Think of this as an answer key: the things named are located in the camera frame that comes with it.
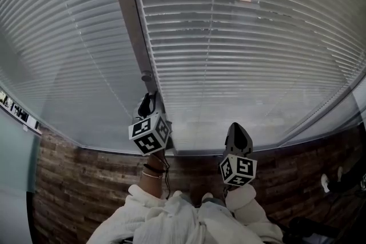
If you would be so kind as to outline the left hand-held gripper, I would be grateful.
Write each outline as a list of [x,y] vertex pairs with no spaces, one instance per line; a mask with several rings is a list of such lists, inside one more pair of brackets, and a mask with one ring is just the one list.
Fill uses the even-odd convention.
[[167,120],[164,104],[156,96],[157,91],[145,94],[134,109],[132,124],[128,128],[129,140],[143,156],[171,148],[172,123]]

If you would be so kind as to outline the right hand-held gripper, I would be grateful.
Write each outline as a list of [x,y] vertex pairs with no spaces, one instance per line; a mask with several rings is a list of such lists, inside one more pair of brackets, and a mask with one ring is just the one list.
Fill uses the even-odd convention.
[[257,161],[248,158],[252,148],[253,141],[248,132],[237,122],[233,122],[229,127],[224,156],[219,164],[219,171],[225,184],[241,187],[255,179]]

